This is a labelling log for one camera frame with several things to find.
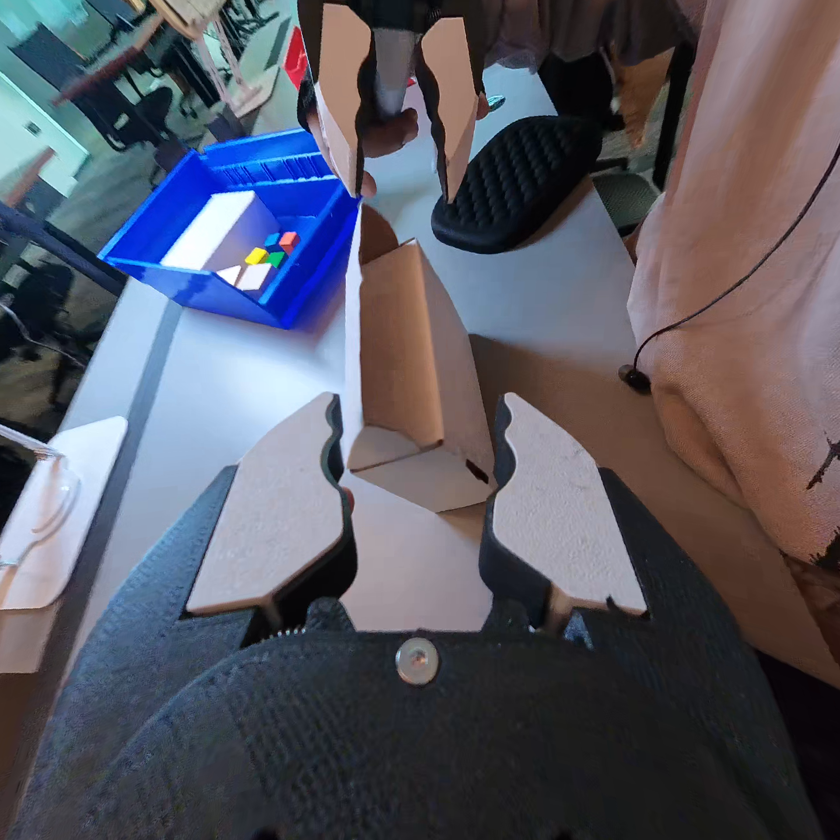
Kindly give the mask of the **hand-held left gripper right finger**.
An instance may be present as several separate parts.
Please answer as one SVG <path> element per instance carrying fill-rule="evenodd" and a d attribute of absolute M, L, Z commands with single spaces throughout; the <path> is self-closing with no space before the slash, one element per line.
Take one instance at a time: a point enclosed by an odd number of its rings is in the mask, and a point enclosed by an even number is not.
<path fill-rule="evenodd" d="M 557 632 L 578 607 L 648 610 L 607 495 L 585 447 L 519 395 L 496 416 L 497 489 L 486 504 L 479 574 L 518 603 L 532 630 Z"/>

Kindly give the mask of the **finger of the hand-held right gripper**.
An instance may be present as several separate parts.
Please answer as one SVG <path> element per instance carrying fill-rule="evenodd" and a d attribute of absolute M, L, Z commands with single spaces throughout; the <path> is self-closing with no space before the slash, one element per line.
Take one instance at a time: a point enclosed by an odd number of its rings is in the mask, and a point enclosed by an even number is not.
<path fill-rule="evenodd" d="M 313 127 L 327 166 L 348 194 L 360 198 L 364 182 L 361 135 L 370 120 L 368 71 L 375 67 L 371 27 L 344 3 L 322 3 L 320 48 L 314 74 Z"/>
<path fill-rule="evenodd" d="M 430 121 L 442 197 L 453 202 L 465 177 L 479 109 L 465 20 L 441 17 L 418 45 L 418 84 Z"/>

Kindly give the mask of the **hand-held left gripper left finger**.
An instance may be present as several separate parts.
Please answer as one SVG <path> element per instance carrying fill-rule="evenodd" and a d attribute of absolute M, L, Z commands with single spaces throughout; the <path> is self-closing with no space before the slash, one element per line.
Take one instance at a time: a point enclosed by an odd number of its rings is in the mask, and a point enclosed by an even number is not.
<path fill-rule="evenodd" d="M 238 462 L 185 603 L 189 616 L 256 611 L 274 632 L 340 599 L 358 573 L 352 505 L 340 487 L 340 397 L 324 392 Z"/>

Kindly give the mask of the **brown cardboard box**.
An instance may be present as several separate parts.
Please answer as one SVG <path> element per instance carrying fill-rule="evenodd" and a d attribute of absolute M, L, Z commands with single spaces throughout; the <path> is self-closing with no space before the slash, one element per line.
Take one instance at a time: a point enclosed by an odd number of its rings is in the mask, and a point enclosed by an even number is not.
<path fill-rule="evenodd" d="M 345 278 L 343 484 L 363 631 L 474 632 L 490 611 L 481 519 L 494 451 L 466 327 L 416 239 L 367 204 Z"/>

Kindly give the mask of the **blue plastic bin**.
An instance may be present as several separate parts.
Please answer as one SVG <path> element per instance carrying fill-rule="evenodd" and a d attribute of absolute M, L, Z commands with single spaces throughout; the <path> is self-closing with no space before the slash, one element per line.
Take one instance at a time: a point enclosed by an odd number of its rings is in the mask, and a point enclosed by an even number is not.
<path fill-rule="evenodd" d="M 160 265 L 211 195 L 256 192 L 300 243 L 258 292 L 237 289 L 214 271 Z M 292 329 L 314 316 L 343 279 L 358 203 L 302 129 L 215 143 L 184 156 L 122 226 L 99 258 L 195 310 Z"/>

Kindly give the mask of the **person's right hand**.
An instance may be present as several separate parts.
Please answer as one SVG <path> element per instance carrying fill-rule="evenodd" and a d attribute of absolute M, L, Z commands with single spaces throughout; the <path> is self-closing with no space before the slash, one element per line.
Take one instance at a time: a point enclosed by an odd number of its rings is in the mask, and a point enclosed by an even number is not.
<path fill-rule="evenodd" d="M 407 108 L 386 121 L 374 121 L 363 131 L 360 150 L 363 164 L 401 150 L 418 135 L 418 117 L 414 108 Z"/>

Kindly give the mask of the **red flat object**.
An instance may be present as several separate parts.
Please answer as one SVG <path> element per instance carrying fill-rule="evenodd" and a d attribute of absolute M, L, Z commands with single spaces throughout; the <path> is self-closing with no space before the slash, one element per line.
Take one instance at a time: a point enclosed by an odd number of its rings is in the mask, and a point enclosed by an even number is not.
<path fill-rule="evenodd" d="M 297 25 L 291 32 L 287 53 L 283 61 L 283 68 L 291 84 L 299 91 L 301 83 L 308 72 L 308 56 L 301 28 Z"/>

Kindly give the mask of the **wooden stand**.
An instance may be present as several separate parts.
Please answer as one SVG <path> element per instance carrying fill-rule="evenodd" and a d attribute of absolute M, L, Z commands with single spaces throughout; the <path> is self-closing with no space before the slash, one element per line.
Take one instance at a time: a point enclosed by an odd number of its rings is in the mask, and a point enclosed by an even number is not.
<path fill-rule="evenodd" d="M 192 42 L 199 60 L 216 89 L 223 105 L 241 118 L 261 108 L 270 98 L 277 83 L 278 66 L 247 77 L 239 65 L 238 54 L 232 47 L 231 36 L 224 26 L 222 14 L 230 2 L 226 1 L 150 1 L 149 4 L 180 35 Z M 207 31 L 212 29 L 217 37 L 223 58 L 233 80 L 229 89 L 215 64 L 206 42 Z"/>

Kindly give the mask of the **black mesh chair seat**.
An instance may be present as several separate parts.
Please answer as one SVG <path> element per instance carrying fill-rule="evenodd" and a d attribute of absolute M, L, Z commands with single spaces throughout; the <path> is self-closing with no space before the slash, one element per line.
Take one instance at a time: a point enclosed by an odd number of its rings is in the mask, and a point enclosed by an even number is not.
<path fill-rule="evenodd" d="M 452 202 L 437 201 L 432 233 L 473 254 L 516 249 L 572 194 L 601 150 L 602 130 L 588 119 L 542 115 L 512 122 L 469 162 Z"/>

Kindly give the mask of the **white rectangular carton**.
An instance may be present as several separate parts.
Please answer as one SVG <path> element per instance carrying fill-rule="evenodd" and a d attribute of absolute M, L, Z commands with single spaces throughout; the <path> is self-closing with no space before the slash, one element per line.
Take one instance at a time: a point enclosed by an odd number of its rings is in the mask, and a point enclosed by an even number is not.
<path fill-rule="evenodd" d="M 280 224 L 256 192 L 211 195 L 160 265 L 183 270 L 225 270 L 242 264 Z"/>

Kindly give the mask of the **white mounting plate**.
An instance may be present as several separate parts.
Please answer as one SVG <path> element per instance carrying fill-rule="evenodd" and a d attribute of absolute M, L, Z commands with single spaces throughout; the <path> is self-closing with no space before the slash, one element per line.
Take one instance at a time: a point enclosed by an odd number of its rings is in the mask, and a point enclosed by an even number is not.
<path fill-rule="evenodd" d="M 42 444 L 2 427 L 3 437 L 35 455 L 2 531 L 2 675 L 39 670 L 127 429 L 113 416 Z"/>

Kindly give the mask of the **black office chair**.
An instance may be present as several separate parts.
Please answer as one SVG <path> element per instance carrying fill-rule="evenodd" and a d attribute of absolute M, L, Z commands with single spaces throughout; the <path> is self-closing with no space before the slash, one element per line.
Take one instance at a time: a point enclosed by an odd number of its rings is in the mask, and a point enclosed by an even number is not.
<path fill-rule="evenodd" d="M 159 148 L 170 139 L 166 117 L 172 106 L 173 94 L 169 88 L 153 90 L 131 102 L 113 84 L 104 90 L 104 118 L 108 125 L 105 134 L 110 147 L 125 152 L 138 144 Z"/>

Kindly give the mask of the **grey mesh chair seat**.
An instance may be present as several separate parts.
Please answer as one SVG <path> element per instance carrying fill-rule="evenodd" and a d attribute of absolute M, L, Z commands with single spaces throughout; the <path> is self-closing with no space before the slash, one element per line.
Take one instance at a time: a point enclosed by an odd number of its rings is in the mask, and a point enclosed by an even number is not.
<path fill-rule="evenodd" d="M 603 172 L 593 174 L 591 179 L 621 237 L 636 230 L 660 195 L 655 185 L 632 172 Z"/>

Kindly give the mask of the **black table leg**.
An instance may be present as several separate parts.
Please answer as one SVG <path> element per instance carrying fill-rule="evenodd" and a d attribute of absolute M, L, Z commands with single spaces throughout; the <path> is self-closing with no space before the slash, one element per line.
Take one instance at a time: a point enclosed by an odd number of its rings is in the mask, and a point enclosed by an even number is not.
<path fill-rule="evenodd" d="M 668 96 L 660 126 L 652 174 L 652 181 L 660 192 L 665 190 L 676 144 L 680 114 L 684 106 L 695 57 L 696 48 L 690 42 L 684 42 L 675 48 L 668 65 Z"/>

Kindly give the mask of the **brown wooden desk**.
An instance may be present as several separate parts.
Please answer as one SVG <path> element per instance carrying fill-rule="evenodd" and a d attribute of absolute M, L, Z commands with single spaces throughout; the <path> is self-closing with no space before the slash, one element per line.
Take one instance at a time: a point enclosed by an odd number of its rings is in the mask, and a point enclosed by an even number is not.
<path fill-rule="evenodd" d="M 164 22 L 159 14 L 152 15 L 141 27 L 128 34 L 124 44 L 114 46 L 106 55 L 97 59 L 92 67 L 86 69 L 81 77 L 70 80 L 50 104 L 58 107 L 64 102 L 72 102 L 100 84 L 119 77 L 150 46 Z"/>

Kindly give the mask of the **black metal rail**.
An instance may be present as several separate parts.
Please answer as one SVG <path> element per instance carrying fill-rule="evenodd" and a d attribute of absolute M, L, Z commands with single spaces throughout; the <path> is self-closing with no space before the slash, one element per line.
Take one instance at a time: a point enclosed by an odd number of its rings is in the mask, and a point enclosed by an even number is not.
<path fill-rule="evenodd" d="M 40 222 L 1 202 L 1 227 L 63 260 L 100 288 L 120 297 L 128 276 L 95 255 L 89 248 L 48 222 Z"/>

